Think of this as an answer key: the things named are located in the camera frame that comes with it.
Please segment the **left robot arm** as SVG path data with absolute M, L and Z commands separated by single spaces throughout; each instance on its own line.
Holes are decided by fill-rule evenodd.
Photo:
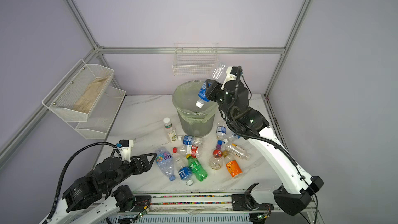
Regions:
M 130 161 L 108 157 L 86 176 L 75 180 L 44 218 L 45 224 L 95 224 L 117 213 L 135 213 L 133 223 L 149 212 L 151 196 L 135 196 L 125 181 L 132 175 L 148 172 L 155 153 L 131 157 Z

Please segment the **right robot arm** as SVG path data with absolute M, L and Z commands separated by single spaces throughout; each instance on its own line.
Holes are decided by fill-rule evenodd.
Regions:
M 282 184 L 273 191 L 276 204 L 288 215 L 294 216 L 311 203 L 324 185 L 319 176 L 306 172 L 285 149 L 282 143 L 265 137 L 269 122 L 249 106 L 249 90 L 240 80 L 231 80 L 223 86 L 207 79 L 205 95 L 216 102 L 228 128 L 248 140 L 266 158 Z

